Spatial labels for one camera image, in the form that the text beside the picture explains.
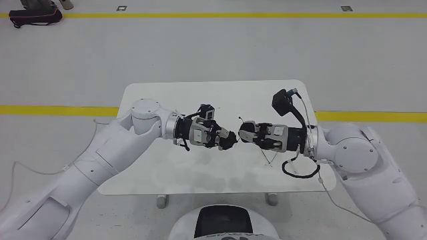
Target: black bag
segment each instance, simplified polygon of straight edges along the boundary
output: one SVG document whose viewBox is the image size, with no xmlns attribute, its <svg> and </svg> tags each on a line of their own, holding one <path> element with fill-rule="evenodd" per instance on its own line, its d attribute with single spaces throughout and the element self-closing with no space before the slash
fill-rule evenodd
<svg viewBox="0 0 427 240">
<path fill-rule="evenodd" d="M 38 9 L 24 11 L 10 11 L 9 18 L 15 28 L 22 25 L 50 25 L 62 20 L 62 13 L 58 9 Z"/>
</svg>

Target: white cable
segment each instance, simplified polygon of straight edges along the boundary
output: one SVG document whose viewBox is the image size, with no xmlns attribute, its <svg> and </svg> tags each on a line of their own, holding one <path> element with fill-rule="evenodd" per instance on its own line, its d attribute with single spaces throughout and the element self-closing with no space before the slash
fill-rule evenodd
<svg viewBox="0 0 427 240">
<path fill-rule="evenodd" d="M 329 191 L 326 189 L 325 185 L 323 184 L 323 179 L 322 179 L 322 177 L 320 176 L 320 171 L 319 171 L 319 173 L 318 173 L 318 174 L 319 174 L 319 179 L 318 179 L 318 180 L 319 180 L 319 183 L 323 186 L 323 189 L 325 189 L 326 194 L 328 194 L 329 199 L 331 200 L 331 202 L 332 202 L 335 206 L 337 206 L 337 207 L 339 207 L 340 209 L 342 209 L 342 210 L 344 210 L 344 211 L 347 211 L 347 212 L 349 212 L 349 213 L 351 213 L 351 214 L 353 214 L 353 215 L 355 215 L 355 216 L 357 216 L 357 217 L 359 217 L 359 218 L 363 219 L 364 221 L 367 221 L 367 222 L 369 222 L 369 223 L 375 224 L 375 223 L 371 222 L 370 220 L 368 220 L 367 218 L 365 218 L 365 217 L 363 217 L 363 216 L 360 216 L 359 214 L 357 214 L 357 213 L 355 213 L 355 212 L 353 212 L 353 211 L 351 211 L 351 210 L 349 210 L 349 209 L 345 209 L 345 208 L 343 208 L 343 207 L 339 206 L 337 203 L 335 203 L 335 201 L 332 199 L 331 195 L 329 194 Z"/>
<path fill-rule="evenodd" d="M 310 130 L 310 133 L 312 134 L 312 125 L 310 124 L 310 118 L 308 117 L 308 111 L 307 111 L 307 106 L 306 103 L 304 102 L 304 100 L 301 98 L 301 102 L 302 105 L 304 105 L 304 109 L 306 110 L 306 116 L 307 116 L 307 123 L 308 123 L 308 129 Z"/>
<path fill-rule="evenodd" d="M 96 119 L 93 119 L 93 122 L 95 123 L 95 131 L 93 132 L 93 135 L 92 135 L 92 138 L 91 138 L 91 141 L 89 142 L 89 144 L 87 145 L 87 147 L 83 150 L 83 152 L 81 152 L 74 160 L 73 160 L 73 162 L 71 162 L 70 163 L 70 165 L 72 165 L 72 164 L 74 164 L 78 159 L 79 159 L 79 157 L 81 156 L 81 154 L 83 154 L 88 148 L 89 148 L 89 146 L 92 144 L 92 141 L 93 141 L 93 139 L 95 138 L 95 135 L 96 135 L 96 131 L 97 131 L 97 129 L 98 129 L 98 125 L 108 125 L 109 123 L 99 123 L 99 122 L 97 122 L 97 120 Z M 10 200 L 11 200 L 11 198 L 12 198 L 12 194 L 13 194 L 13 187 L 15 186 L 15 182 L 14 182 L 14 180 L 15 180 L 15 178 L 14 178 L 14 176 L 15 176 L 15 166 L 17 165 L 17 164 L 19 164 L 20 166 L 22 166 L 22 167 L 24 167 L 24 168 L 26 168 L 27 170 L 29 170 L 29 171 L 32 171 L 32 172 L 34 172 L 34 173 L 36 173 L 36 174 L 40 174 L 40 175 L 56 175 L 56 174 L 59 174 L 59 173 L 62 173 L 62 172 L 64 172 L 64 171 L 66 171 L 68 168 L 69 168 L 69 165 L 66 165 L 66 166 L 64 166 L 63 168 L 62 168 L 62 170 L 60 170 L 60 171 L 57 171 L 57 172 L 54 172 L 54 173 L 43 173 L 43 172 L 41 172 L 41 171 L 36 171 L 36 170 L 34 170 L 34 169 L 32 169 L 32 168 L 30 168 L 30 167 L 28 167 L 28 166 L 26 166 L 25 164 L 23 164 L 22 162 L 20 162 L 20 161 L 14 161 L 13 162 L 13 164 L 12 164 L 12 174 L 11 174 L 11 189 L 10 189 L 10 192 L 9 192 L 9 195 L 8 195 L 8 197 L 7 197 L 7 200 L 6 200 L 6 204 L 0 209 L 0 213 L 2 213 L 6 208 L 7 208 L 7 206 L 8 206 L 8 204 L 9 204 L 9 202 L 10 202 Z"/>
</svg>

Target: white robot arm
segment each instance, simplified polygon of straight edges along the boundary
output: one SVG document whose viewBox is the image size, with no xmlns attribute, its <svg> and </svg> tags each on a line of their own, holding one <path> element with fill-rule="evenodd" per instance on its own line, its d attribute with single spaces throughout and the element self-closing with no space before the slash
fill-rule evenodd
<svg viewBox="0 0 427 240">
<path fill-rule="evenodd" d="M 236 135 L 214 120 L 214 108 L 181 117 L 151 99 L 141 99 L 97 134 L 86 151 L 58 179 L 17 202 L 0 217 L 0 239 L 65 239 L 86 199 L 105 181 L 128 168 L 157 138 L 229 149 Z"/>
<path fill-rule="evenodd" d="M 274 95 L 272 107 L 281 115 L 292 113 L 302 128 L 246 121 L 240 127 L 243 142 L 278 152 L 296 151 L 317 164 L 330 164 L 356 206 L 387 239 L 426 240 L 427 212 L 380 137 L 369 127 L 339 124 L 330 130 L 306 126 L 294 108 L 296 89 Z M 308 176 L 313 177 L 320 167 Z"/>
</svg>

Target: epoxy floor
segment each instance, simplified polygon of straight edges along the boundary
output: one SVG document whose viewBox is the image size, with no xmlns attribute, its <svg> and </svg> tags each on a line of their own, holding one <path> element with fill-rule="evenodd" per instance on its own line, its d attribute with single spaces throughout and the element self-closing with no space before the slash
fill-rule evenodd
<svg viewBox="0 0 427 240">
<path fill-rule="evenodd" d="M 68 13 L 115 13 L 118 5 L 127 5 L 127 13 L 339 13 L 342 5 L 357 13 L 427 12 L 425 0 L 72 1 Z M 0 13 L 20 8 L 18 0 L 0 0 Z M 0 19 L 0 105 L 118 106 L 130 83 L 300 79 L 318 111 L 425 112 L 426 35 L 425 19 L 64 19 L 20 30 Z M 44 171 L 62 168 L 85 147 L 91 120 L 0 116 L 0 204 L 14 160 Z M 426 204 L 427 125 L 369 125 Z M 17 169 L 14 199 L 49 180 Z M 332 197 L 356 209 L 339 183 Z M 323 193 L 282 194 L 276 207 L 262 194 L 175 195 L 159 210 L 154 195 L 98 192 L 69 239 L 165 239 L 179 217 L 212 203 L 252 208 L 282 239 L 383 239 Z"/>
</svg>

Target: table foot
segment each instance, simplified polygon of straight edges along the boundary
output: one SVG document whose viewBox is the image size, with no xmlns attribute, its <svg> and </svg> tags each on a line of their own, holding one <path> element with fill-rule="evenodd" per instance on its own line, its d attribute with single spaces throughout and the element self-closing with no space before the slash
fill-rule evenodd
<svg viewBox="0 0 427 240">
<path fill-rule="evenodd" d="M 157 207 L 159 209 L 164 209 L 167 206 L 169 201 L 169 195 L 158 195 L 157 196 Z"/>
<path fill-rule="evenodd" d="M 270 206 L 276 206 L 279 203 L 279 197 L 277 193 L 266 193 L 266 203 Z"/>
</svg>

